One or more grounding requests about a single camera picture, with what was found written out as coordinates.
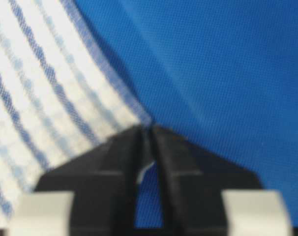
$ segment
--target blue background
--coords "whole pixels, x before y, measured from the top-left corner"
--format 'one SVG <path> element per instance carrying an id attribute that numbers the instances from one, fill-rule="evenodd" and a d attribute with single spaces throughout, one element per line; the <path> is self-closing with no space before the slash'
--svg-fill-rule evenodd
<path id="1" fill-rule="evenodd" d="M 254 170 L 298 226 L 298 0 L 76 0 L 157 123 Z M 136 225 L 161 226 L 156 166 Z"/>

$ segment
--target blue stripe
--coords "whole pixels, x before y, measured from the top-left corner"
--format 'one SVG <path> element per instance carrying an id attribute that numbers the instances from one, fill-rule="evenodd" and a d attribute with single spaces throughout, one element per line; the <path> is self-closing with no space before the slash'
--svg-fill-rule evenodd
<path id="1" fill-rule="evenodd" d="M 46 58 L 45 58 L 43 49 L 42 49 L 42 47 L 40 47 L 37 44 L 37 42 L 34 38 L 32 29 L 27 25 L 27 23 L 25 21 L 25 18 L 23 16 L 20 6 L 16 3 L 15 0 L 8 0 L 8 1 L 11 5 L 12 12 L 14 13 L 14 15 L 16 16 L 16 18 L 19 22 L 19 26 L 20 26 L 22 32 L 26 36 L 26 38 L 29 42 L 29 45 L 33 50 L 33 53 L 35 54 L 37 59 L 40 61 L 41 67 L 42 67 L 48 81 L 50 82 L 54 93 L 57 95 L 61 104 L 64 106 L 65 110 L 68 112 L 71 119 L 77 125 L 78 129 L 82 132 L 82 134 L 84 134 L 86 136 L 86 138 L 93 145 L 98 144 L 99 141 L 98 141 L 97 137 L 95 136 L 95 134 L 93 133 L 92 129 L 78 114 L 74 104 L 72 104 L 72 102 L 70 102 L 69 99 L 67 98 L 62 85 L 57 82 L 55 70 L 52 66 L 50 66 L 46 62 Z"/>
<path id="2" fill-rule="evenodd" d="M 23 61 L 22 59 L 16 57 L 13 53 L 13 50 L 11 48 L 11 41 L 8 39 L 3 31 L 0 28 L 0 44 L 4 51 L 6 52 L 7 57 L 10 60 L 11 65 L 17 72 L 20 82 L 27 92 L 27 95 L 29 97 L 29 100 L 33 107 L 37 111 L 37 116 L 41 120 L 43 126 L 46 128 L 46 130 L 50 133 L 51 137 L 56 141 L 59 148 L 63 151 L 63 153 L 67 157 L 72 157 L 74 155 L 73 150 L 69 147 L 67 143 L 67 139 L 65 139 L 54 127 L 54 123 L 51 121 L 51 119 L 43 112 L 43 105 L 39 98 L 37 98 L 33 91 L 34 86 L 31 79 L 27 78 L 25 75 L 25 72 L 23 70 Z"/>
<path id="3" fill-rule="evenodd" d="M 115 119 L 113 113 L 110 110 L 108 110 L 106 107 L 103 106 L 97 93 L 95 93 L 90 88 L 90 86 L 87 84 L 85 76 L 78 69 L 78 67 L 74 61 L 74 56 L 70 52 L 67 51 L 65 44 L 64 44 L 64 39 L 56 31 L 56 28 L 55 28 L 54 22 L 52 21 L 52 18 L 47 15 L 47 13 L 42 5 L 42 0 L 35 0 L 35 3 L 37 4 L 37 6 L 43 16 L 43 19 L 44 19 L 46 25 L 48 26 L 52 36 L 54 37 L 54 40 L 55 40 L 56 44 L 58 45 L 61 53 L 63 54 L 69 68 L 71 69 L 72 73 L 75 75 L 77 82 L 80 85 L 81 89 L 84 91 L 86 96 L 90 99 L 90 101 L 93 103 L 95 108 L 100 112 L 100 114 L 105 117 L 106 121 L 108 121 L 116 131 L 121 131 L 123 129 L 123 127 Z"/>
<path id="4" fill-rule="evenodd" d="M 0 188 L 0 208 L 3 213 L 9 218 L 13 212 L 12 205 L 5 199 Z"/>
<path id="5" fill-rule="evenodd" d="M 46 155 L 36 147 L 36 145 L 31 140 L 29 133 L 23 127 L 23 125 L 20 121 L 20 115 L 12 104 L 11 96 L 10 96 L 9 92 L 6 91 L 6 88 L 5 88 L 4 84 L 2 83 L 1 75 L 0 75 L 0 97 L 3 101 L 5 108 L 7 109 L 7 112 L 10 114 L 10 117 L 11 117 L 11 120 L 12 120 L 14 126 L 15 126 L 15 129 L 19 132 L 20 137 L 22 138 L 23 142 L 26 144 L 26 146 L 32 152 L 32 154 L 34 155 L 36 160 L 39 162 L 40 166 L 44 170 L 49 170 L 50 165 L 46 158 Z"/>
<path id="6" fill-rule="evenodd" d="M 7 146 L 3 145 L 0 140 L 0 157 L 3 159 L 3 161 L 10 167 L 11 173 L 14 176 L 14 178 L 17 180 L 19 187 L 29 192 L 31 191 L 31 186 L 28 185 L 23 169 L 16 165 L 15 160 L 11 157 L 9 154 L 9 150 Z"/>
<path id="7" fill-rule="evenodd" d="M 75 3 L 71 0 L 60 0 L 65 11 L 71 22 L 76 27 L 78 34 L 81 36 L 83 43 L 88 49 L 94 63 L 99 67 L 99 69 L 106 75 L 106 79 L 112 85 L 112 87 L 119 93 L 120 97 L 123 99 L 125 104 L 133 111 L 133 113 L 138 117 L 138 119 L 145 126 L 150 126 L 152 124 L 151 117 L 147 114 L 140 103 L 131 94 L 129 89 L 119 78 L 117 73 L 109 65 L 107 59 L 103 56 L 101 50 L 96 45 L 94 38 L 89 32 L 85 21 L 82 19 L 80 13 L 77 10 Z"/>

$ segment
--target dish towel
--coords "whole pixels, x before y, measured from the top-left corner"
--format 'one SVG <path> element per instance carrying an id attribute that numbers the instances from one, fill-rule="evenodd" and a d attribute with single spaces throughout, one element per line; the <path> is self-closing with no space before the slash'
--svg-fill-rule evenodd
<path id="1" fill-rule="evenodd" d="M 71 0 L 0 1 L 0 228 L 42 173 L 140 122 Z"/>

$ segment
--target blue fabric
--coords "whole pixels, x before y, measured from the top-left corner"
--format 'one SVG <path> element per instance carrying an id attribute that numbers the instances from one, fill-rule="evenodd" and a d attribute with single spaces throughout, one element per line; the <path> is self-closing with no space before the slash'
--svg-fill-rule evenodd
<path id="1" fill-rule="evenodd" d="M 298 226 L 298 0 L 76 3 L 155 121 L 254 170 Z"/>

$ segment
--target white checkered cloth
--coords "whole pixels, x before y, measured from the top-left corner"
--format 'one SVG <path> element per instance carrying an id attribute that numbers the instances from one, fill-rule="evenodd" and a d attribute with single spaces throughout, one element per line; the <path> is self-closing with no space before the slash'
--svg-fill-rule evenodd
<path id="1" fill-rule="evenodd" d="M 42 173 L 140 122 L 71 0 L 0 0 L 0 228 Z"/>

